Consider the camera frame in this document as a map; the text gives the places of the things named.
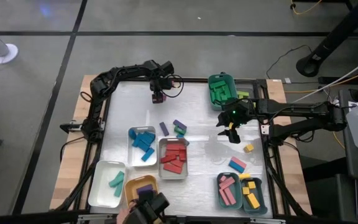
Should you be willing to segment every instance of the pink block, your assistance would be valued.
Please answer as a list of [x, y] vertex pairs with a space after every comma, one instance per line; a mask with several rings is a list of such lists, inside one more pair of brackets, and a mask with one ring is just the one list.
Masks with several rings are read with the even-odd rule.
[[226, 187], [230, 186], [234, 184], [234, 179], [233, 177], [228, 178], [226, 181], [224, 181], [223, 183], [220, 183], [219, 186], [221, 189], [225, 189]]
[[222, 189], [219, 190], [219, 193], [221, 194], [221, 197], [222, 197], [224, 203], [225, 203], [226, 205], [230, 205], [230, 202], [229, 202], [229, 200], [227, 199], [227, 197], [226, 197], [226, 195], [224, 194], [224, 192], [223, 192]]
[[237, 159], [236, 157], [232, 157], [231, 160], [233, 162], [235, 162], [236, 164], [239, 164], [242, 168], [246, 168], [247, 164], [245, 164], [244, 162], [242, 162], [241, 160]]
[[226, 188], [223, 191], [226, 194], [227, 199], [229, 199], [230, 204], [234, 205], [236, 203], [236, 200], [234, 199], [233, 194], [230, 191], [230, 188]]
[[226, 176], [225, 175], [222, 175], [222, 178], [219, 180], [220, 183], [224, 182], [226, 180]]

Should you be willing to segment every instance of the yellow block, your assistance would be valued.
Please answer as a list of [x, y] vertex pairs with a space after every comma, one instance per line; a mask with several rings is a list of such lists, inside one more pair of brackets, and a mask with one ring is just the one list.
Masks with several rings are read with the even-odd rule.
[[249, 188], [248, 187], [243, 187], [242, 188], [242, 194], [245, 194], [245, 195], [249, 194]]
[[245, 152], [251, 152], [252, 150], [254, 150], [254, 146], [251, 144], [248, 144], [244, 147]]
[[255, 182], [254, 182], [254, 181], [250, 181], [250, 182], [248, 182], [248, 187], [249, 187], [250, 189], [254, 189], [254, 188], [256, 188], [256, 186], [255, 186]]
[[254, 193], [251, 193], [249, 195], [247, 195], [247, 200], [248, 200], [248, 203], [249, 205], [253, 208], [253, 209], [256, 209], [256, 208], [259, 208], [259, 202], [258, 200], [256, 199]]
[[240, 174], [239, 178], [240, 178], [240, 180], [246, 179], [246, 178], [251, 178], [251, 175], [249, 173]]

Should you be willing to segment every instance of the gray floor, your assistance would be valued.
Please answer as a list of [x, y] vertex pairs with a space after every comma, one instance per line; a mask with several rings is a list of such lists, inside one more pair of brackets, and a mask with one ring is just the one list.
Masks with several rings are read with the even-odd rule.
[[[71, 31], [80, 0], [0, 1], [1, 30]], [[289, 10], [290, 1], [88, 1], [80, 31], [242, 31], [328, 32], [347, 13], [343, 4], [324, 3], [304, 16]], [[311, 4], [299, 3], [302, 11]], [[0, 215], [11, 212], [25, 168], [62, 64], [69, 36], [2, 36], [18, 45], [19, 58], [0, 66]], [[45, 143], [39, 157], [23, 212], [48, 210], [58, 169], [59, 150], [67, 135], [59, 124], [71, 120], [83, 75], [114, 66], [154, 59], [171, 60], [183, 77], [207, 77], [225, 71], [237, 78], [265, 78], [265, 71], [291, 48], [312, 49], [323, 37], [218, 36], [77, 36], [63, 79]], [[271, 71], [272, 78], [293, 82], [316, 81], [295, 69], [306, 48], [290, 53]], [[341, 76], [358, 65], [358, 37], [345, 41], [323, 64], [319, 75]], [[285, 85], [309, 90], [318, 85]], [[331, 90], [334, 98], [338, 88]], [[288, 94], [287, 100], [299, 98]], [[323, 101], [324, 93], [307, 101]], [[298, 143], [303, 165], [344, 156], [333, 135], [317, 131], [309, 144]]]

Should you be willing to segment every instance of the purple block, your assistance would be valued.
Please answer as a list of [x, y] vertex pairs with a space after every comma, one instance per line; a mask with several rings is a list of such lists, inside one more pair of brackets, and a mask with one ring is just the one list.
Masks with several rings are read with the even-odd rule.
[[181, 122], [179, 122], [178, 120], [174, 120], [173, 124], [178, 126], [179, 128], [182, 128], [183, 130], [187, 129], [187, 127], [184, 124], [182, 124]]
[[146, 191], [146, 190], [153, 190], [153, 185], [149, 184], [143, 187], [139, 187], [136, 189], [136, 193], [139, 195], [140, 192]]
[[164, 133], [164, 136], [168, 136], [169, 132], [168, 132], [168, 129], [167, 129], [167, 127], [166, 127], [164, 122], [160, 123], [160, 127], [161, 127], [162, 132]]

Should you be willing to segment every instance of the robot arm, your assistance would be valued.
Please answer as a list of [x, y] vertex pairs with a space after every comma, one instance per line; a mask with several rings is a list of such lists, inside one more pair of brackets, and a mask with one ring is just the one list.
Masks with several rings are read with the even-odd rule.
[[325, 129], [328, 131], [341, 131], [346, 127], [343, 110], [331, 104], [322, 103], [278, 103], [269, 99], [232, 99], [222, 105], [224, 112], [218, 116], [218, 126], [225, 126], [219, 135], [226, 135], [230, 142], [240, 143], [236, 128], [257, 119], [260, 124], [269, 124], [276, 116], [296, 116], [307, 118], [304, 121], [286, 126], [274, 124], [268, 127], [264, 134], [268, 134], [269, 143], [282, 146], [289, 136], [300, 137], [309, 131]]
[[164, 94], [162, 90], [170, 90], [172, 81], [167, 78], [174, 73], [171, 62], [167, 61], [159, 65], [153, 60], [148, 60], [142, 65], [133, 65], [121, 68], [112, 68], [108, 72], [99, 74], [91, 81], [91, 105], [87, 118], [83, 121], [81, 131], [85, 139], [98, 142], [102, 138], [99, 118], [102, 105], [116, 90], [118, 83], [130, 78], [145, 77], [150, 82], [150, 90], [153, 91], [153, 103], [162, 103]]

